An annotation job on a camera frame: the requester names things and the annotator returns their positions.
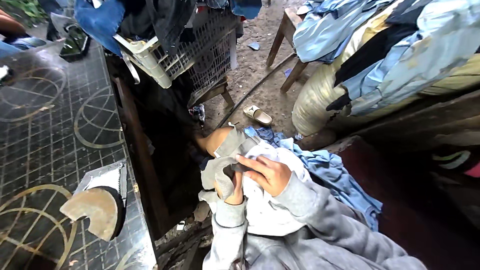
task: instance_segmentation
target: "black grid mat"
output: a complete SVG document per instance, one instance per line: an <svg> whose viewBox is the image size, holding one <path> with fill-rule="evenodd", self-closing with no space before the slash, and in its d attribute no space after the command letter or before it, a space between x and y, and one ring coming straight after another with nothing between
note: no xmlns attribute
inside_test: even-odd
<svg viewBox="0 0 480 270"><path fill-rule="evenodd" d="M128 164L120 235L103 241L88 220L59 212L85 172L125 157L102 48L82 61L58 57L61 44L0 59L14 78L0 87L0 270L149 269L156 264L138 188Z"/></svg>

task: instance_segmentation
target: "slipper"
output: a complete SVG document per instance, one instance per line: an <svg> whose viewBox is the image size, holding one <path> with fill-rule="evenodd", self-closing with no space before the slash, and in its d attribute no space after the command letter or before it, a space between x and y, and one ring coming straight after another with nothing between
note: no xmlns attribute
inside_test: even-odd
<svg viewBox="0 0 480 270"><path fill-rule="evenodd" d="M255 105L247 105L243 107L243 112L250 118L257 120L264 125L270 125L272 117L264 113L260 108Z"/></svg>

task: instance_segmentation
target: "gray hoodie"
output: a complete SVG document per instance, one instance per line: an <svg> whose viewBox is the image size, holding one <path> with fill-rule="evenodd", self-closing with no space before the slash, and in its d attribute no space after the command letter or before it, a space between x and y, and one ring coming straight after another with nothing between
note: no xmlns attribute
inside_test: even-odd
<svg viewBox="0 0 480 270"><path fill-rule="evenodd" d="M426 269L385 235L342 215L327 188L305 184L294 172L275 199L306 226L283 237L245 233L245 202L232 206L219 201L203 269Z"/></svg>

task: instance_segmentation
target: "wooden stool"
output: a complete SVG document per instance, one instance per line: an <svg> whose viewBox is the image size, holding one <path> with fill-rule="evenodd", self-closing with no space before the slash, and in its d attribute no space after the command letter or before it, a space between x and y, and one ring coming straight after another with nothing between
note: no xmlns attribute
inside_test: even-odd
<svg viewBox="0 0 480 270"><path fill-rule="evenodd" d="M273 60L275 59L276 54L278 53L278 49L282 44L283 38L286 38L290 45L293 46L293 34L297 29L297 25L302 22L303 19L297 15L297 11L293 8L286 8L283 12L282 22L278 27L278 31L276 32L275 40L273 41L272 48L270 49L270 53L268 54L267 58L267 67L273 64ZM298 78L298 76L302 73L302 71L307 67L308 63L303 63L300 59L297 61L297 64L293 68L290 75L287 77L285 82L283 83L280 91L282 93L287 92L290 87L292 86L293 82Z"/></svg>
<svg viewBox="0 0 480 270"><path fill-rule="evenodd" d="M223 99L228 104L226 109L230 109L235 105L235 102L233 102L233 99L227 90L227 77L223 77L216 85L212 86L212 88L206 92L202 93L201 95L193 95L188 102L188 108L197 106L200 103L216 97L217 95L223 96Z"/></svg>

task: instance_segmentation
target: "black cable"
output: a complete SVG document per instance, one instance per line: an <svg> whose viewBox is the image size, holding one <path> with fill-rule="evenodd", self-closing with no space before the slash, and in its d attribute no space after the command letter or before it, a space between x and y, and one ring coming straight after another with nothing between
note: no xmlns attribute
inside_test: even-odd
<svg viewBox="0 0 480 270"><path fill-rule="evenodd" d="M230 117L230 115L232 115L232 113L240 106L240 104L266 79L268 78L273 72L275 72L276 70L278 70L281 66L283 66L288 60L290 60L291 58L293 58L294 56L296 56L297 53L293 52L291 53L290 55L288 55L284 60L282 60L282 62L280 62L278 65L276 65L267 75L265 75L265 77L263 77L260 81L258 81L258 83L256 83L245 95L243 95L243 97L237 102L235 103L235 105L233 106L233 108L230 109L230 111L223 117L222 121L220 121L220 123L216 126L215 129L223 126L223 124L225 124L225 122L227 121L227 119Z"/></svg>

